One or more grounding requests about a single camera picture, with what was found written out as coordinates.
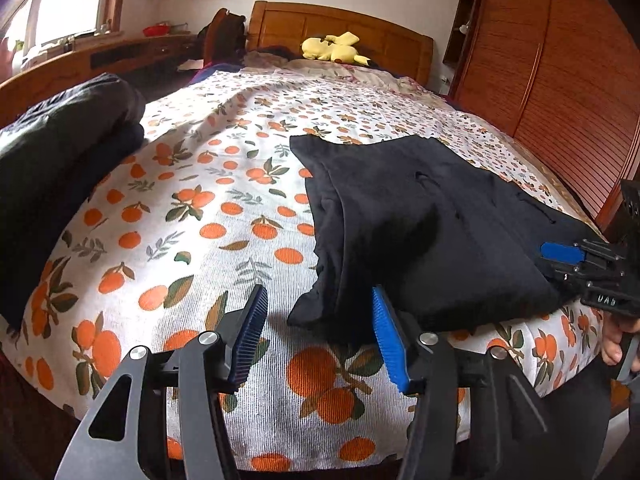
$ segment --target wooden wardrobe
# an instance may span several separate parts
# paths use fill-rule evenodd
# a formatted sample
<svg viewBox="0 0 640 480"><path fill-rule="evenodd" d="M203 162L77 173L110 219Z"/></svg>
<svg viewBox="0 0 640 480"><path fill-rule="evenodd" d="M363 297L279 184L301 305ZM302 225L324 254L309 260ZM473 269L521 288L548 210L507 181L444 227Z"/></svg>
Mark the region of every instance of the wooden wardrobe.
<svg viewBox="0 0 640 480"><path fill-rule="evenodd" d="M607 0L476 0L452 96L533 152L607 232L640 162L640 52Z"/></svg>

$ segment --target dark jacket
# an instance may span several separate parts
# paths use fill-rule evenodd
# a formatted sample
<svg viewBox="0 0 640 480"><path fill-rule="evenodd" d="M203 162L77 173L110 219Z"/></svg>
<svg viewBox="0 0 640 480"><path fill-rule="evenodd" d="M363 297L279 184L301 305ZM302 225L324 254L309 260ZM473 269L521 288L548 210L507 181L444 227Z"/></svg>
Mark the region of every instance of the dark jacket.
<svg viewBox="0 0 640 480"><path fill-rule="evenodd" d="M144 110L135 88L102 74L0 130L0 314L14 327L66 224L142 145Z"/></svg>
<svg viewBox="0 0 640 480"><path fill-rule="evenodd" d="M371 287L425 330L474 328L559 308L544 242L594 232L496 174L419 136L345 146L291 137L316 224L318 280L289 323L329 340L372 341Z"/></svg>

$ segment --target red bowl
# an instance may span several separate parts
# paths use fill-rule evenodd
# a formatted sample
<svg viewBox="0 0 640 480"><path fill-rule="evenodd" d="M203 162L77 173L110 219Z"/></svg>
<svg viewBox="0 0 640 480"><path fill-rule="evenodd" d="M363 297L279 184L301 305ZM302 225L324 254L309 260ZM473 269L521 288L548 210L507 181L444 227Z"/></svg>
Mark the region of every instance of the red bowl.
<svg viewBox="0 0 640 480"><path fill-rule="evenodd" d="M151 38L153 36L164 36L169 33L171 27L169 25L152 25L151 27L144 28L142 34Z"/></svg>

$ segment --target silver bolt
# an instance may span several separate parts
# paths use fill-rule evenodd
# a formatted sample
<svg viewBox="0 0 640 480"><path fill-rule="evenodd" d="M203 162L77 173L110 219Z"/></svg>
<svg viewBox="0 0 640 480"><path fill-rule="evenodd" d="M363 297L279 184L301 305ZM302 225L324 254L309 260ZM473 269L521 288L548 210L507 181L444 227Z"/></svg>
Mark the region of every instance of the silver bolt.
<svg viewBox="0 0 640 480"><path fill-rule="evenodd" d="M136 346L135 348L131 349L131 352L129 352L129 357L131 357L132 359L135 359L136 361L138 359L142 359L145 355L146 355L146 348L143 346Z"/></svg>
<svg viewBox="0 0 640 480"><path fill-rule="evenodd" d="M433 346L438 342L438 336L433 332L424 332L420 334L418 339L420 340L420 343L425 346Z"/></svg>
<svg viewBox="0 0 640 480"><path fill-rule="evenodd" d="M491 350L489 350L489 353L491 354L491 357L494 359L500 359L500 361L509 357L509 352L501 346L493 346Z"/></svg>
<svg viewBox="0 0 640 480"><path fill-rule="evenodd" d="M198 341L201 345L210 345L218 340L218 334L215 332L204 332L200 334Z"/></svg>

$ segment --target yellow plush toy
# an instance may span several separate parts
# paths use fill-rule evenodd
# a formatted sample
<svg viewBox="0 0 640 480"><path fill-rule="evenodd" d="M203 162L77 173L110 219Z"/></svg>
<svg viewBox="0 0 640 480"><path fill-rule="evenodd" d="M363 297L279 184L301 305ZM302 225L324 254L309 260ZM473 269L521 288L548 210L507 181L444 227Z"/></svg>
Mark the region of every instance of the yellow plush toy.
<svg viewBox="0 0 640 480"><path fill-rule="evenodd" d="M359 56L358 51L353 47L359 41L360 38L350 32L345 32L341 36L327 36L324 40L309 38L302 44L302 56L305 59L350 64L356 62L369 66L371 60L368 57Z"/></svg>

